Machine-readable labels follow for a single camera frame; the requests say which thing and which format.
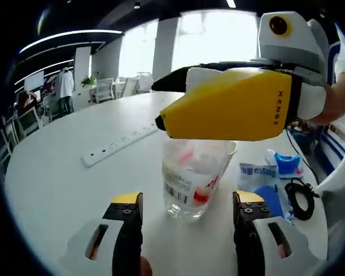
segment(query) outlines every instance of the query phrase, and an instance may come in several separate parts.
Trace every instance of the power strip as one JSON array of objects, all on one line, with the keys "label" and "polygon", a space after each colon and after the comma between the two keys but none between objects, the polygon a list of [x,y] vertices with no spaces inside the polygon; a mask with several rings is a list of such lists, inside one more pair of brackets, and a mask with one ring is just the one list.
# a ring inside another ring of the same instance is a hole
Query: power strip
[{"label": "power strip", "polygon": [[90,168],[93,165],[101,162],[107,157],[115,154],[116,152],[126,148],[127,146],[134,144],[135,142],[145,138],[148,135],[151,135],[157,131],[157,127],[154,123],[144,126],[139,131],[134,131],[130,135],[120,137],[112,141],[110,144],[105,145],[104,147],[95,149],[94,151],[89,152],[82,156],[82,159],[85,165]]}]

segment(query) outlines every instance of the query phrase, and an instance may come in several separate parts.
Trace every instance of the white chair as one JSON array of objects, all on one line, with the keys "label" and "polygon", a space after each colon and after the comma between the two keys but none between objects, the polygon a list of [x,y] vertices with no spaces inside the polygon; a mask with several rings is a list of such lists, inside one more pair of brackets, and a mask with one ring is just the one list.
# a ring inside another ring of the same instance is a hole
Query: white chair
[{"label": "white chair", "polygon": [[0,164],[4,170],[4,174],[6,173],[7,165],[9,164],[10,157],[12,155],[9,141],[6,138],[4,131],[0,130]]},{"label": "white chair", "polygon": [[36,108],[31,108],[17,119],[22,138],[25,138],[44,126],[37,115]]},{"label": "white chair", "polygon": [[14,122],[10,122],[9,124],[7,124],[5,126],[5,131],[7,134],[8,142],[9,144],[11,144],[11,148],[14,148],[19,143],[17,132],[14,127]]},{"label": "white chair", "polygon": [[127,78],[122,88],[121,98],[129,97],[136,94],[139,80],[137,78]]},{"label": "white chair", "polygon": [[117,99],[121,97],[121,92],[124,88],[124,85],[125,85],[125,81],[113,83],[113,91],[115,92],[115,96]]},{"label": "white chair", "polygon": [[115,99],[114,92],[112,89],[114,83],[113,78],[109,79],[100,79],[97,81],[97,87],[93,97],[96,100],[96,103],[104,101],[107,99]]},{"label": "white chair", "polygon": [[59,100],[55,93],[46,96],[46,110],[48,112],[48,122],[52,122],[60,115]]},{"label": "white chair", "polygon": [[137,79],[139,80],[139,90],[138,93],[150,93],[151,86],[154,83],[154,79],[151,73],[148,72],[138,72]]}]

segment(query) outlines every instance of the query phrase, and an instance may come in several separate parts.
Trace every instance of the blue object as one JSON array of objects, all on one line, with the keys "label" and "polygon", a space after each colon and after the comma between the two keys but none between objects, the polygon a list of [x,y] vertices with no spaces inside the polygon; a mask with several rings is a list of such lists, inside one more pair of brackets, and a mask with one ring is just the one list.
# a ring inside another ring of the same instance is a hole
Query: blue object
[{"label": "blue object", "polygon": [[280,175],[294,174],[299,166],[301,156],[282,156],[278,153],[275,154],[275,159],[278,166],[278,172]]},{"label": "blue object", "polygon": [[275,217],[284,217],[281,208],[280,199],[275,187],[272,186],[261,186],[260,188],[253,191],[253,193],[262,197],[270,209],[270,212]]},{"label": "blue object", "polygon": [[295,129],[291,131],[291,134],[294,137],[294,140],[297,142],[303,154],[310,154],[311,153],[310,148],[313,142],[313,134],[302,133]]}]

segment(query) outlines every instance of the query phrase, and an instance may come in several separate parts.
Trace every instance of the round white table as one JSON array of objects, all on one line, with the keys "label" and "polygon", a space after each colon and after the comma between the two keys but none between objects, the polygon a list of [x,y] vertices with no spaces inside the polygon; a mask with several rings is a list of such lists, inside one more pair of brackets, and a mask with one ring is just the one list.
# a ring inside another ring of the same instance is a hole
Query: round white table
[{"label": "round white table", "polygon": [[[101,218],[115,195],[142,191],[142,255],[154,275],[236,275],[232,192],[239,163],[265,164],[267,149],[296,154],[285,133],[259,142],[237,142],[237,153],[210,207],[188,225],[169,218],[164,209],[162,131],[91,168],[81,162],[84,153],[154,122],[160,110],[182,95],[150,93],[95,105],[52,122],[16,146],[5,179],[7,201],[29,246],[51,270],[61,272],[58,260],[69,238],[86,222]],[[310,170],[304,169],[304,180],[316,185]],[[296,227],[308,237],[310,250],[325,259],[327,223],[322,201],[315,201],[312,218],[297,220]]]}]

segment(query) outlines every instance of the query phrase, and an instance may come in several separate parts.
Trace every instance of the person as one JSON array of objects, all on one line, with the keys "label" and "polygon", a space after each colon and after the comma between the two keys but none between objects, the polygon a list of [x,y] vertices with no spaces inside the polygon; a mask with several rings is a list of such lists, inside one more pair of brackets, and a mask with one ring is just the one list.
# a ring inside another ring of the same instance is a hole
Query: person
[{"label": "person", "polygon": [[60,117],[65,115],[66,110],[68,114],[73,113],[72,94],[74,91],[74,79],[68,67],[64,67],[57,75],[54,90],[59,99]]},{"label": "person", "polygon": [[18,116],[23,115],[29,109],[37,107],[37,95],[32,92],[23,91],[18,95]]},{"label": "person", "polygon": [[[335,63],[336,83],[325,88],[323,111],[311,119],[327,125],[345,115],[345,37],[338,30],[340,54]],[[322,194],[329,231],[328,255],[332,259],[345,246],[345,154],[340,165],[317,187]]]}]

